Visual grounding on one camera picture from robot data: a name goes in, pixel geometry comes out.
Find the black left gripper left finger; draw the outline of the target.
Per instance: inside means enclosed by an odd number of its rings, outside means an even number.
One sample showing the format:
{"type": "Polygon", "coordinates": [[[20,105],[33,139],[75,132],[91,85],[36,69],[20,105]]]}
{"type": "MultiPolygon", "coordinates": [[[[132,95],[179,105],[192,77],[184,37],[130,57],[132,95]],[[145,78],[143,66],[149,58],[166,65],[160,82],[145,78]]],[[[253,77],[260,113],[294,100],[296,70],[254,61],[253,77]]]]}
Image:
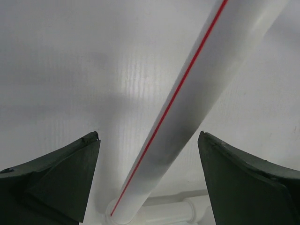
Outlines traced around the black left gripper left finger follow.
{"type": "Polygon", "coordinates": [[[78,225],[83,222],[98,160],[96,131],[0,172],[2,225],[78,225]]]}

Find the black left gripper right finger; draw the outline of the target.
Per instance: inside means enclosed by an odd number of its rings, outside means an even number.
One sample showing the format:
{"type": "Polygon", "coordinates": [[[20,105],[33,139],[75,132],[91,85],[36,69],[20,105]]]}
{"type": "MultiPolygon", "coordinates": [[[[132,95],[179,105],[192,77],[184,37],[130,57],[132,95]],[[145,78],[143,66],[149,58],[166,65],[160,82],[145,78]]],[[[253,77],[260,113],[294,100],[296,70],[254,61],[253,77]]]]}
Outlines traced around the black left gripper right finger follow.
{"type": "Polygon", "coordinates": [[[210,133],[199,155],[217,225],[298,225],[300,172],[237,149],[210,133]]]}

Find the white PVC pipe frame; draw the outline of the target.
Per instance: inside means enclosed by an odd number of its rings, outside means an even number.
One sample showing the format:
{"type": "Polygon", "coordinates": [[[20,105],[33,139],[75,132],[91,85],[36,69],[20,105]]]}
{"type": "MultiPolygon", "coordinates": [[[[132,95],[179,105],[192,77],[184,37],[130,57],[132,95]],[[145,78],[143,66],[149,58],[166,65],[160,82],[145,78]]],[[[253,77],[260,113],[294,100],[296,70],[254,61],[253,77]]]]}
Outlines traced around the white PVC pipe frame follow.
{"type": "Polygon", "coordinates": [[[215,2],[119,196],[107,207],[107,224],[143,222],[137,217],[142,205],[286,5],[286,0],[215,2]]]}

